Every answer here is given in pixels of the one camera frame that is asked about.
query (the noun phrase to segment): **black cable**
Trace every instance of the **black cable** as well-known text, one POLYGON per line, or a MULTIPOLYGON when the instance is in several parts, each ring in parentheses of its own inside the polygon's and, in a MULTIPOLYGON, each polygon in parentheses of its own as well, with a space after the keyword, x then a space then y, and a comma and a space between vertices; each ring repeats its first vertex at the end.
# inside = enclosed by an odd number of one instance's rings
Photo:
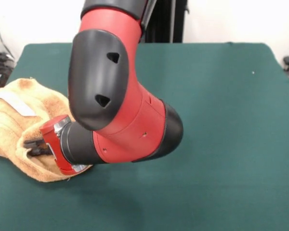
POLYGON ((1 40, 4 48, 6 49, 6 51, 9 53, 9 55, 12 56, 13 59, 15 59, 14 56, 12 55, 11 51, 10 51, 10 50, 7 48, 7 46, 5 45, 5 43, 4 43, 4 41, 3 41, 3 38, 2 38, 2 36, 1 36, 1 33, 0 33, 0 40, 1 40))

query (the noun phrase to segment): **tan towel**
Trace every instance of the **tan towel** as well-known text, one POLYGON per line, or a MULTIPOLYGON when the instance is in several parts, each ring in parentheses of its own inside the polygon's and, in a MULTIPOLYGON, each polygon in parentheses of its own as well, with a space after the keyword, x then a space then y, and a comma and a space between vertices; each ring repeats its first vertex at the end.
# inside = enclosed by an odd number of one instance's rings
POLYGON ((40 138, 39 127, 49 119, 69 115, 68 99, 33 78, 17 79, 0 89, 0 156, 38 181, 68 179, 57 167, 54 156, 31 157, 25 140, 40 138))

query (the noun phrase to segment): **white wall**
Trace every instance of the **white wall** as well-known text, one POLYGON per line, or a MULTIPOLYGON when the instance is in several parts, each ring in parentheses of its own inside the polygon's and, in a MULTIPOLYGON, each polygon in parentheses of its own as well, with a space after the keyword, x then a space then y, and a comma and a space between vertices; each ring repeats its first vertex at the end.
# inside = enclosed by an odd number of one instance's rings
MULTIPOLYGON (((188 0, 184 42, 264 42, 289 54, 289 0, 188 0)), ((16 59, 28 43, 71 42, 84 0, 0 0, 0 30, 16 59)))

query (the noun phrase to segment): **red robot arm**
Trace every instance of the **red robot arm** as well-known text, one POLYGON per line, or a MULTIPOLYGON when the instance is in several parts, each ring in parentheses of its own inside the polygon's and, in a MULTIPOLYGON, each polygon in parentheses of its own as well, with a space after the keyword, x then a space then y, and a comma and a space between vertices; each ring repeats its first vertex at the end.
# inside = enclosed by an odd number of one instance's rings
POLYGON ((61 116, 40 128, 65 174, 82 165, 156 159, 180 144, 179 115, 136 77, 137 46, 155 2, 85 1, 68 76, 75 122, 61 116))

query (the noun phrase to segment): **green tablecloth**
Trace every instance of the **green tablecloth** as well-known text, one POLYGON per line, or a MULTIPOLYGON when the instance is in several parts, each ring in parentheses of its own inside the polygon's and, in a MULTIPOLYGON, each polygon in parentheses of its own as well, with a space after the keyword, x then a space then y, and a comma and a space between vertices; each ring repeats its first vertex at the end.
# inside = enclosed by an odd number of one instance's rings
MULTIPOLYGON (((28 45, 11 76, 67 94, 70 44, 28 45)), ((289 230, 289 80, 263 44, 141 44, 142 84, 184 139, 150 162, 39 183, 0 158, 0 231, 289 230)))

